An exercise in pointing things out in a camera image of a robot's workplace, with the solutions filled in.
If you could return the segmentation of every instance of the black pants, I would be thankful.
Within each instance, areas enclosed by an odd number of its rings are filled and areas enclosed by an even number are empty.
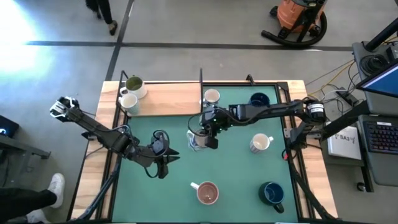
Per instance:
[[[109,0],[86,0],[87,8],[91,9],[93,12],[99,12],[98,8],[101,10],[102,16],[107,24],[112,23],[111,6],[109,5]]]
[[[49,190],[0,189],[0,223],[53,205],[56,201],[57,196]]]

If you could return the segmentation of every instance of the blue mug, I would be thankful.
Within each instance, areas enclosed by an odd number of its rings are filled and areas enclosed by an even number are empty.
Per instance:
[[[249,104],[253,106],[269,105],[269,98],[263,93],[255,93],[250,97]]]
[[[278,213],[285,211],[282,205],[285,193],[279,184],[275,182],[263,183],[259,188],[259,197],[264,204],[273,206]]]

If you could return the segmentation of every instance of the computer monitor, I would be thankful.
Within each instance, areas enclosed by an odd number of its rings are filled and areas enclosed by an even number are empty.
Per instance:
[[[359,82],[356,88],[398,98],[398,59]]]

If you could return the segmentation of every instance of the green mug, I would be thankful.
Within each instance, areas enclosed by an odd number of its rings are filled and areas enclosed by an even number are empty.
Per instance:
[[[127,93],[132,93],[141,99],[147,94],[147,89],[145,88],[145,83],[141,78],[137,76],[130,77],[126,81],[126,86],[120,88],[120,95],[125,95]]]

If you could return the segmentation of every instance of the white sneaker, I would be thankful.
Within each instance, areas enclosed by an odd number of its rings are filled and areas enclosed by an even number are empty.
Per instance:
[[[52,208],[59,208],[63,202],[63,189],[65,188],[65,178],[62,174],[56,173],[52,176],[49,191],[57,196],[57,201],[51,205]]]
[[[26,215],[26,218],[28,223],[38,223],[38,222],[50,223],[45,218],[44,212],[41,209],[30,212],[29,214]]]

